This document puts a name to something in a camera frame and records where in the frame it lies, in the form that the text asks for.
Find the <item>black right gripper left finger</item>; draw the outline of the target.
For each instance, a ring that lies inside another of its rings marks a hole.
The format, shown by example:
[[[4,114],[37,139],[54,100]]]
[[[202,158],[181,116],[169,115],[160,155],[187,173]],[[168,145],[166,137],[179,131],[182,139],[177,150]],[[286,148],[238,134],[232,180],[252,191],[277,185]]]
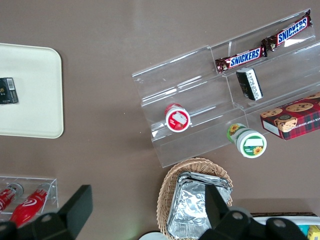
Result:
[[[0,224],[2,240],[75,240],[93,212],[91,185],[81,185],[58,212],[49,212],[22,227]]]

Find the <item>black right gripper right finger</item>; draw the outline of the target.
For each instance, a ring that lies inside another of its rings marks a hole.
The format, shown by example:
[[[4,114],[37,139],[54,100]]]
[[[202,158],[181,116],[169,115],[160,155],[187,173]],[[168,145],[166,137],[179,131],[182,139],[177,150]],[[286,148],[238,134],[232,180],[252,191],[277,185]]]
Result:
[[[271,217],[257,222],[240,208],[230,209],[214,185],[205,186],[205,210],[211,225],[201,240],[306,240],[292,221]]]

